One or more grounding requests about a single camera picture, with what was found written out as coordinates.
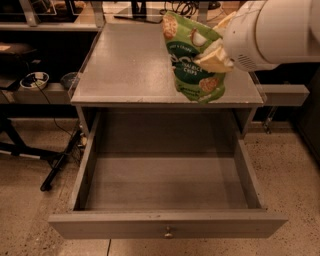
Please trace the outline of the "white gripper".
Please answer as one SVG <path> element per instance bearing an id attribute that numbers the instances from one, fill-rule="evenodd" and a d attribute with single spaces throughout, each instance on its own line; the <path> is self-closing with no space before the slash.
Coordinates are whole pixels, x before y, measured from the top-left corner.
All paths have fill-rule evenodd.
<path id="1" fill-rule="evenodd" d="M 206 49 L 194 63 L 213 73 L 230 72 L 234 66 L 247 72 L 276 68 L 277 64 L 263 57 L 256 39 L 257 20 L 264 5 L 265 1 L 247 1 L 237 12 L 223 18 L 213 30 L 223 36 L 224 48 Z"/>

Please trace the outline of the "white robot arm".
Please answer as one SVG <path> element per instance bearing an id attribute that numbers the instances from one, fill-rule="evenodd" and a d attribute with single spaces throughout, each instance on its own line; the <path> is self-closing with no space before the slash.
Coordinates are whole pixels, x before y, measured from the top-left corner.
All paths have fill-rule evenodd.
<path id="1" fill-rule="evenodd" d="M 194 59 L 209 72 L 320 61 L 320 0 L 248 1 L 215 29 L 222 38 Z"/>

